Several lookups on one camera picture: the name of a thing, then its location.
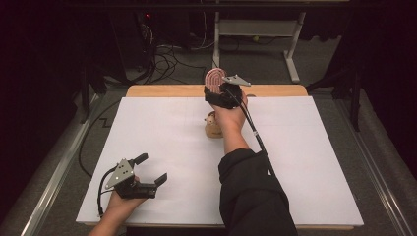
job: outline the white board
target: white board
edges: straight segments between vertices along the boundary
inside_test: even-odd
[[[223,143],[206,136],[211,111],[202,97],[123,98],[77,221],[99,222],[96,198],[103,174],[122,158],[146,152],[149,159],[135,167],[141,182],[153,183],[165,172],[168,180],[127,224],[222,225],[217,165]],[[249,97],[249,111],[295,224],[363,225],[313,98]],[[260,150],[247,123],[243,135],[254,151]],[[102,196],[104,209],[109,196]]]

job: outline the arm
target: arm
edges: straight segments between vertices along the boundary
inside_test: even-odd
[[[243,102],[248,102],[245,94]],[[276,177],[268,174],[268,157],[254,153],[241,134],[242,110],[213,109],[224,137],[225,157],[218,165],[220,214],[229,236],[297,235],[288,199]]]
[[[125,200],[113,191],[107,210],[100,222],[95,226],[89,236],[114,236],[119,227],[129,218],[132,212],[146,199]]]

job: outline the black sleeve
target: black sleeve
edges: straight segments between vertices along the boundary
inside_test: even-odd
[[[236,149],[221,159],[220,214],[229,236],[297,235],[288,199],[276,177],[268,174],[261,151]]]

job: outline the white paper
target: white paper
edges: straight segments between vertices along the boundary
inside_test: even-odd
[[[146,152],[135,167],[141,182],[168,180],[156,198],[138,207],[127,223],[222,225],[217,165],[222,139],[205,133],[211,107],[201,97],[125,97],[81,206],[78,222],[96,223],[103,174],[122,158]],[[346,179],[311,97],[250,97],[249,111],[267,149],[296,225],[363,225]],[[243,134],[260,150],[248,123]],[[102,196],[105,209],[109,194]]]

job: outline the gray floor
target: gray floor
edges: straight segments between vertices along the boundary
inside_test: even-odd
[[[317,39],[300,41],[294,55],[301,84],[306,86],[319,80],[338,39],[320,42]],[[239,74],[253,84],[291,84],[281,54],[289,45],[288,39],[278,39],[266,45],[241,42],[239,48],[231,39],[225,39],[221,48],[220,68],[229,75]],[[196,67],[211,67],[211,50],[174,49],[176,58],[182,63]],[[162,58],[159,69],[166,67]],[[129,77],[137,75],[136,70],[127,70]],[[201,84],[204,71],[177,64],[170,78],[158,84]],[[356,203],[365,225],[349,231],[299,230],[300,235],[414,235],[417,232],[417,184],[390,142],[380,121],[373,112],[366,93],[361,94],[360,128],[352,131],[347,121],[348,101],[333,100],[329,88],[311,93],[325,124],[336,156],[355,196]],[[126,88],[109,88],[109,92],[93,102],[96,107],[91,121],[109,105],[123,97]],[[117,105],[110,107],[100,118],[107,118],[111,124]],[[0,235],[21,235],[33,213],[45,187],[57,169],[63,156],[73,147],[79,131],[83,129],[80,120],[81,109],[54,149],[46,156],[25,191],[18,198],[13,210],[0,227]],[[103,127],[103,120],[97,120],[88,132],[81,152],[82,164],[92,173],[100,156],[109,128]],[[35,230],[37,235],[86,235],[91,230],[75,222],[79,207],[89,185],[78,161],[78,153],[69,162],[65,173],[46,214]]]

